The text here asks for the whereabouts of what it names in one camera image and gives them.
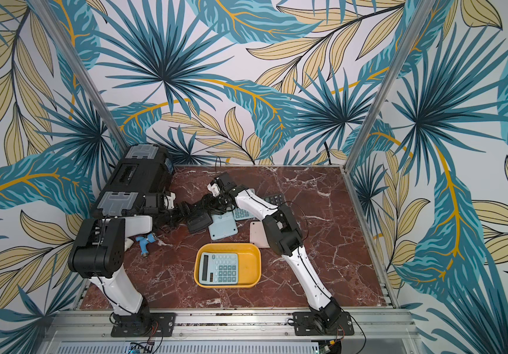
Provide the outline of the light blue calculator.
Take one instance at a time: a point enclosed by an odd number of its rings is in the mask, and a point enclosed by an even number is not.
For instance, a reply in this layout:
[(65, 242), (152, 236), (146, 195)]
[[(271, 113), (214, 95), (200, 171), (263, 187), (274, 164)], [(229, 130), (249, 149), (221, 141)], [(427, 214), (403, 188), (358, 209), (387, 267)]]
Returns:
[(199, 283), (204, 286), (238, 284), (239, 257), (236, 253), (204, 252), (199, 258)]

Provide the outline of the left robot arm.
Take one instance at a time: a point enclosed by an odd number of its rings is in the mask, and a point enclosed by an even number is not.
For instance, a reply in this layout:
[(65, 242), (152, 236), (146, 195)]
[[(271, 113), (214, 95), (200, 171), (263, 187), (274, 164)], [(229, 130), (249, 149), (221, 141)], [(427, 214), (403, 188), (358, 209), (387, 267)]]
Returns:
[(159, 327), (124, 269), (126, 241), (134, 236), (154, 240), (159, 228), (192, 224), (206, 214), (201, 204), (176, 204), (174, 197), (174, 193), (105, 192), (74, 241), (69, 269), (101, 290), (113, 307), (113, 328), (122, 335), (144, 336)]

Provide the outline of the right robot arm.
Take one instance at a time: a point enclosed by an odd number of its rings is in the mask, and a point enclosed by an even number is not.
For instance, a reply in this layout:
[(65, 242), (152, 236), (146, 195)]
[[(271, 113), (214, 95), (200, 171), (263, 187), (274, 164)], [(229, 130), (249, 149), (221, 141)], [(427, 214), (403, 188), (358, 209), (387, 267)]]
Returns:
[(321, 333), (336, 329), (343, 309), (315, 271), (304, 246), (304, 233), (286, 202), (267, 202), (223, 173), (210, 182), (208, 193), (194, 204), (192, 213), (199, 215), (197, 228), (203, 230), (212, 220), (211, 215), (235, 208), (249, 212), (261, 222), (270, 249), (286, 261), (301, 284), (314, 326)]

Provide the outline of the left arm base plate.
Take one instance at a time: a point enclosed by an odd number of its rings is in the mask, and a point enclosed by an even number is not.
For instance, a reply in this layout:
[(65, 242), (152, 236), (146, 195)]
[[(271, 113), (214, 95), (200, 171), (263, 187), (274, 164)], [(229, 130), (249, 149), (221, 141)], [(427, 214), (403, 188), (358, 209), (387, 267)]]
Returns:
[(112, 338), (172, 337), (175, 313), (120, 316), (112, 314)]

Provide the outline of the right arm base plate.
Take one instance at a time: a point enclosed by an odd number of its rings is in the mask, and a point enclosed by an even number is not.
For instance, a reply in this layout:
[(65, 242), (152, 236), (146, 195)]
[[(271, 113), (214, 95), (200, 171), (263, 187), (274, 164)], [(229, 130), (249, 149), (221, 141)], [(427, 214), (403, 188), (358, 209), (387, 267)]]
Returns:
[(294, 312), (286, 323), (294, 327), (296, 336), (354, 336), (354, 323), (347, 312), (327, 325), (312, 312)]

